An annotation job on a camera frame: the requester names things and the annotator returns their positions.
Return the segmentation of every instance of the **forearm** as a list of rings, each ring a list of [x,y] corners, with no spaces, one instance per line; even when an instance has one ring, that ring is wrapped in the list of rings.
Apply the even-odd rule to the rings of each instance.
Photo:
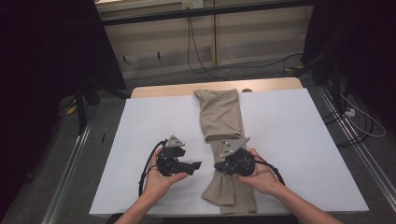
[[[304,224],[341,223],[339,220],[318,209],[283,185],[279,185],[272,194],[285,204],[285,206]]]
[[[120,217],[117,224],[140,223],[149,209],[157,202],[154,197],[143,194],[136,202]]]

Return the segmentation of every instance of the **human hand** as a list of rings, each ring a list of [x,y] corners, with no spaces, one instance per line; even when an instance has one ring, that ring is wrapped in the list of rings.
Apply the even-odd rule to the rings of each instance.
[[[250,148],[247,150],[253,156],[255,156],[256,161],[261,160],[261,156],[254,148]],[[249,184],[254,189],[258,190],[261,193],[274,195],[275,190],[281,186],[282,184],[275,177],[271,168],[266,165],[256,163],[254,172],[252,175],[241,176],[241,175],[233,175],[235,179],[242,183]]]
[[[151,161],[148,166],[149,170],[147,181],[142,194],[142,196],[148,196],[155,202],[158,202],[173,184],[188,176],[186,173],[163,176],[156,166],[157,156],[160,154],[161,150],[161,148],[158,148],[151,157]]]

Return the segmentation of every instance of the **beige trousers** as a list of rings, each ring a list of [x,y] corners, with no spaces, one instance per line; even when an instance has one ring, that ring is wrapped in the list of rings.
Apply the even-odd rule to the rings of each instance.
[[[238,92],[198,90],[194,94],[201,102],[201,128],[206,142],[212,147],[214,162],[224,161],[220,157],[223,141],[245,135]],[[216,170],[202,197],[219,206],[223,215],[256,212],[253,188]]]

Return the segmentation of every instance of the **white paper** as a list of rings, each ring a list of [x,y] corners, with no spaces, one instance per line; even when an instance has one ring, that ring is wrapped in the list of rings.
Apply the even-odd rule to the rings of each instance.
[[[307,90],[239,93],[248,147],[279,169],[286,185],[325,211],[367,211],[338,149]],[[90,214],[125,212],[137,199],[150,151],[174,134],[186,146],[180,161],[202,161],[193,176],[176,183],[148,212],[161,217],[214,216],[219,209],[201,198],[213,177],[210,145],[199,122],[195,96],[127,100]],[[258,213],[287,214],[275,198],[256,193]]]

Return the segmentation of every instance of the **person's left hand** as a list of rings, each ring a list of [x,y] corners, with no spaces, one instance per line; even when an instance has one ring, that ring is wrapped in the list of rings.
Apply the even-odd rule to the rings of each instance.
[[[157,156],[160,154],[161,150],[162,148],[157,148],[151,157],[148,168],[152,168],[148,171],[146,186],[142,194],[148,195],[150,198],[152,197],[155,201],[159,201],[173,184],[188,176],[186,173],[164,176],[158,171],[157,166],[153,167],[153,165],[157,164]]]

